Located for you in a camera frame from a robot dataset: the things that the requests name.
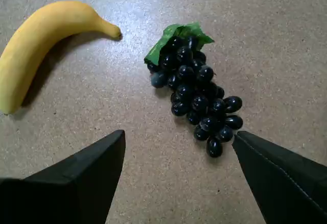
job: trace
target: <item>grape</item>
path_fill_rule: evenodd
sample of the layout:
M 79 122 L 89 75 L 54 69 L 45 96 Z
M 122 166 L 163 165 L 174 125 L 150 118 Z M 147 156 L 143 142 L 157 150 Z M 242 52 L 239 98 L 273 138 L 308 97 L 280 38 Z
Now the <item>grape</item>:
M 209 137 L 209 132 L 204 131 L 200 125 L 196 126 L 194 130 L 194 138 L 199 140 L 199 141 L 205 141 Z
M 192 125 L 197 125 L 200 122 L 200 115 L 197 114 L 196 111 L 191 110 L 187 115 L 186 118 L 188 119 L 188 121 L 192 124 Z
M 162 48 L 161 52 L 173 53 L 176 52 L 181 46 L 183 46 L 183 39 L 179 36 L 172 36 Z
M 224 102 L 226 104 L 226 113 L 234 113 L 241 109 L 242 107 L 242 99 L 238 96 L 229 96 L 226 99 L 224 99 Z
M 231 115 L 225 119 L 225 124 L 231 129 L 240 129 L 243 126 L 243 119 L 237 115 Z
M 186 45 L 194 52 L 199 44 L 199 39 L 196 36 L 189 36 L 186 38 Z
M 201 92 L 208 100 L 212 100 L 217 95 L 217 85 L 214 82 L 202 83 L 198 86 L 198 91 Z
M 170 96 L 170 101 L 172 103 L 176 103 L 176 102 L 181 102 L 180 97 L 178 95 L 176 95 L 176 93 L 172 93 L 172 95 Z
M 210 133 L 215 132 L 219 125 L 218 119 L 212 116 L 205 117 L 200 121 L 200 127 Z
M 207 98 L 203 95 L 197 95 L 192 100 L 192 108 L 196 111 L 206 110 L 208 104 Z
M 213 77 L 214 77 L 214 70 L 207 65 L 203 65 L 197 75 L 198 81 L 202 83 L 210 82 Z
M 190 110 L 191 108 L 187 103 L 177 102 L 172 105 L 172 113 L 178 117 L 184 116 Z
M 222 87 L 217 86 L 217 95 L 216 95 L 216 98 L 222 99 L 222 98 L 224 98 L 224 95 L 225 95 L 225 90 Z
M 153 75 L 151 76 L 151 85 L 155 88 L 164 87 L 167 84 L 167 79 L 168 76 L 164 71 L 153 73 Z
M 187 65 L 181 65 L 177 71 L 177 75 L 184 82 L 190 83 L 195 80 L 193 69 Z
M 233 130 L 225 125 L 219 130 L 218 137 L 222 142 L 228 142 L 233 138 Z
M 210 104 L 209 110 L 215 115 L 220 115 L 225 113 L 225 102 L 222 99 L 214 99 Z
M 180 97 L 183 101 L 190 101 L 192 95 L 194 93 L 194 89 L 186 84 L 181 84 L 177 87 L 176 95 Z
M 195 73 L 198 73 L 199 70 L 201 70 L 201 67 L 204 65 L 204 63 L 201 60 L 198 59 L 192 59 L 190 66 L 193 68 L 193 71 Z
M 182 64 L 189 64 L 191 63 L 191 60 L 193 59 L 193 52 L 191 49 L 189 49 L 186 46 L 182 46 L 177 50 L 177 59 Z
M 160 58 L 160 67 L 164 70 L 173 70 L 179 67 L 180 63 L 174 54 L 167 54 Z
M 216 137 L 210 137 L 206 143 L 206 152 L 212 158 L 217 158 L 223 153 L 221 141 Z
M 149 71 L 152 72 L 152 73 L 160 71 L 160 67 L 157 66 L 157 65 L 155 65 L 155 64 L 152 63 L 152 62 L 149 62 L 149 63 L 147 64 L 147 66 L 148 66 Z
M 181 80 L 177 77 L 176 74 L 172 74 L 168 78 L 168 87 L 171 88 L 172 90 L 176 90 L 180 84 L 181 84 Z
M 193 58 L 194 59 L 198 59 L 201 60 L 203 63 L 206 63 L 206 56 L 204 53 L 200 52 L 200 51 L 195 51 L 193 53 Z

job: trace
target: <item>fake fruit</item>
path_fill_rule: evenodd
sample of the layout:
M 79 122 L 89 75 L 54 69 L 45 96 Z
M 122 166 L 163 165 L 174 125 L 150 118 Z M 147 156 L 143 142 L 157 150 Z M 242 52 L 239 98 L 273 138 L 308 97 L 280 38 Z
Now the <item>fake fruit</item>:
M 13 34 L 0 57 L 0 110 L 10 114 L 21 106 L 39 65 L 56 42 L 85 31 L 113 38 L 121 35 L 117 26 L 82 2 L 56 2 L 34 12 Z

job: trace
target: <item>speckled surface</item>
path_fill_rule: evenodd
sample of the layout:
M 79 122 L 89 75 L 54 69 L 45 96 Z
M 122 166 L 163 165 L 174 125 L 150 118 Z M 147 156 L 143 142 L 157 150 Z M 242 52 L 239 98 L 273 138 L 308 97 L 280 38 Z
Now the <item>speckled surface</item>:
M 58 0 L 0 0 L 0 51 Z M 231 144 L 218 160 L 170 113 L 143 57 L 173 23 L 199 21 L 216 82 L 244 100 L 245 129 L 327 165 L 327 0 L 80 0 L 124 33 L 86 33 L 48 54 L 29 104 L 0 115 L 0 175 L 26 177 L 115 129 L 123 173 L 108 223 L 264 223 Z

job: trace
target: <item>banana stem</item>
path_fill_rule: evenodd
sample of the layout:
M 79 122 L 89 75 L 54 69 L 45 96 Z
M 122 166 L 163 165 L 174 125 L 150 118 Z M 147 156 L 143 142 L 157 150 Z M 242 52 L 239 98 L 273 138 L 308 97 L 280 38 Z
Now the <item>banana stem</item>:
M 118 26 L 113 25 L 102 18 L 99 22 L 99 31 L 111 36 L 112 38 L 119 38 L 122 34 Z

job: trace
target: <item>banana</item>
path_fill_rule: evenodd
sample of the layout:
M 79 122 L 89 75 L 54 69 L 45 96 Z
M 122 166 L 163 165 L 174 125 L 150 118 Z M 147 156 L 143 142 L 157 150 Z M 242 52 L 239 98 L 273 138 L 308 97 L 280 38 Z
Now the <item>banana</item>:
M 35 11 L 17 29 L 0 57 L 0 110 L 5 114 L 17 111 L 50 48 L 85 31 L 99 31 L 113 38 L 121 35 L 117 26 L 82 2 L 55 2 Z

